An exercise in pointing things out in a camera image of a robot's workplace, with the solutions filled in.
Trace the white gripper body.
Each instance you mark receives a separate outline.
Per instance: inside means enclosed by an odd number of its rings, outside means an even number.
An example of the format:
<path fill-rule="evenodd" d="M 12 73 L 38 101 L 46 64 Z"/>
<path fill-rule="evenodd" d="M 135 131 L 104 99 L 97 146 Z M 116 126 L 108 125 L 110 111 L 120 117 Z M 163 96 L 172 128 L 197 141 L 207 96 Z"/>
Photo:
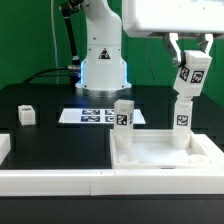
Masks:
<path fill-rule="evenodd" d="M 224 0 L 122 0 L 122 22 L 130 37 L 223 35 Z"/>

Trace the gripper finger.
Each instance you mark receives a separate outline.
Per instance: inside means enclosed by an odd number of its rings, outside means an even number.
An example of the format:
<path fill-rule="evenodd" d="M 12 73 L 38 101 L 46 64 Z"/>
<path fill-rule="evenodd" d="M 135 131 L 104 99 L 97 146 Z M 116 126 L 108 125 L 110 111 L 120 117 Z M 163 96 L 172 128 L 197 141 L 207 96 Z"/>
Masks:
<path fill-rule="evenodd" d="M 177 33 L 166 33 L 163 38 L 163 46 L 166 51 L 172 57 L 173 64 L 175 66 L 180 66 L 182 62 L 181 50 L 178 46 L 177 41 L 179 36 Z"/>
<path fill-rule="evenodd" d="M 212 34 L 199 34 L 197 36 L 197 44 L 199 46 L 200 53 L 209 54 L 212 44 L 213 44 L 213 35 Z"/>

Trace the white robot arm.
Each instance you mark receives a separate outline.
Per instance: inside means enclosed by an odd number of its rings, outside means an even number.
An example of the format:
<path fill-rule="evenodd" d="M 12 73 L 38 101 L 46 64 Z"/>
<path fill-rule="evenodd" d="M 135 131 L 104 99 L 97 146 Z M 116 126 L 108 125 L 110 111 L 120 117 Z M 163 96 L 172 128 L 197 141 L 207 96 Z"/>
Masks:
<path fill-rule="evenodd" d="M 180 38 L 196 38 L 207 54 L 215 38 L 224 37 L 224 0 L 122 0 L 116 14 L 108 0 L 67 0 L 60 6 L 69 36 L 72 66 L 81 75 L 81 93 L 113 95 L 129 89 L 127 66 L 121 56 L 122 35 L 161 38 L 180 67 L 187 54 Z M 87 27 L 87 56 L 78 56 L 70 17 L 83 11 Z"/>

